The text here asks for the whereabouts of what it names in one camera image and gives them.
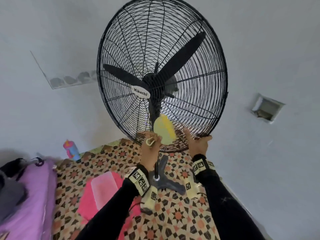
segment tiled floor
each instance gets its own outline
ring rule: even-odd
[[[82,229],[77,213],[86,181],[108,170],[122,176],[127,168],[139,162],[139,145],[122,140],[119,146],[104,146],[100,153],[86,152],[81,161],[61,166],[58,170],[53,239],[74,239]],[[191,158],[186,153],[165,153],[167,177],[183,183],[190,174]],[[212,220],[206,197],[192,201],[171,190],[159,190],[152,215],[135,217],[126,239],[220,239]]]

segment wall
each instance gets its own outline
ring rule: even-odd
[[[122,137],[96,83],[51,90],[44,72],[95,69],[100,37],[128,0],[0,0],[0,145],[65,156]],[[229,97],[209,157],[274,240],[319,239],[320,0],[186,0],[216,31]],[[272,125],[249,113],[256,94],[285,103]]]

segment person's left hand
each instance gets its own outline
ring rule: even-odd
[[[144,139],[140,149],[140,164],[143,165],[148,171],[153,171],[156,161],[158,160],[159,151],[164,147],[161,144],[162,137],[151,131],[145,132],[146,138]],[[154,143],[151,146],[147,145],[147,139],[153,137]]]

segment wrist strap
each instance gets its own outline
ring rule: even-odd
[[[214,164],[210,161],[206,160],[206,157],[203,156],[201,159],[193,162],[193,173],[194,175],[197,175],[198,173],[206,170],[206,169],[212,169],[215,170]]]
[[[150,188],[150,184],[146,175],[137,167],[131,167],[129,172],[125,175],[125,178],[128,178],[131,182],[133,182],[141,196],[144,196],[144,194]]]

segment fan grille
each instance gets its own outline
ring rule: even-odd
[[[149,102],[132,93],[130,85],[106,72],[102,65],[120,67],[142,79],[159,71],[198,32],[206,38],[192,58],[166,85],[175,98],[162,100],[161,113],[173,121],[178,139],[165,152],[188,148],[183,127],[191,135],[209,135],[221,117],[227,97],[227,67],[221,44],[207,20],[182,0],[132,0],[106,27],[100,41],[97,71],[102,99],[116,125],[141,144],[142,131],[151,130]]]

